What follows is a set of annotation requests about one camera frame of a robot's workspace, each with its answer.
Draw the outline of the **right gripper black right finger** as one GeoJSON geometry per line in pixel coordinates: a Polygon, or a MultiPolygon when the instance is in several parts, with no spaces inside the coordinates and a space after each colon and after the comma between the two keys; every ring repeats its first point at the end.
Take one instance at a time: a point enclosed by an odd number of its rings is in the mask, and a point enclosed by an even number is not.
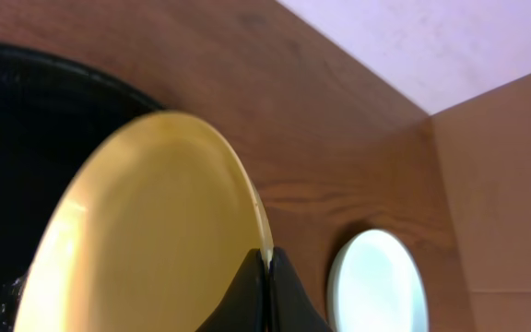
{"type": "Polygon", "coordinates": [[[270,331],[332,331],[315,310],[286,252],[279,247],[273,250],[268,288],[270,331]]]}

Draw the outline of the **yellow plate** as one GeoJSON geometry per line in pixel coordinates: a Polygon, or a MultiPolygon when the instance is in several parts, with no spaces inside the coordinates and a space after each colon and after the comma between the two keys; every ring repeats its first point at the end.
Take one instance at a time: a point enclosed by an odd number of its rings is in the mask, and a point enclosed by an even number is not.
{"type": "Polygon", "coordinates": [[[274,244],[229,142],[186,113],[109,136],[57,204],[29,268],[17,331],[194,331],[242,260],[274,244]]]}

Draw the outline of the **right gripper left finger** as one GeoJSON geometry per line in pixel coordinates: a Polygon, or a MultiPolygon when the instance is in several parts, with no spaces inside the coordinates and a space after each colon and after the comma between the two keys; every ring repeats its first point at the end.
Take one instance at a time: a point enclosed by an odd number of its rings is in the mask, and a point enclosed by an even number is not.
{"type": "Polygon", "coordinates": [[[197,332],[264,332],[266,273],[259,249],[243,259],[213,313],[197,332]]]}

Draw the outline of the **light blue plate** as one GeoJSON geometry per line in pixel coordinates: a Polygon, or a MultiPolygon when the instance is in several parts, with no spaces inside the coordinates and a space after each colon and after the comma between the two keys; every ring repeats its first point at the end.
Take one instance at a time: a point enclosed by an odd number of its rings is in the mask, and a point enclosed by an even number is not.
{"type": "Polygon", "coordinates": [[[417,265],[389,231],[363,231],[340,249],[329,272],[326,309],[336,332],[430,330],[417,265]]]}

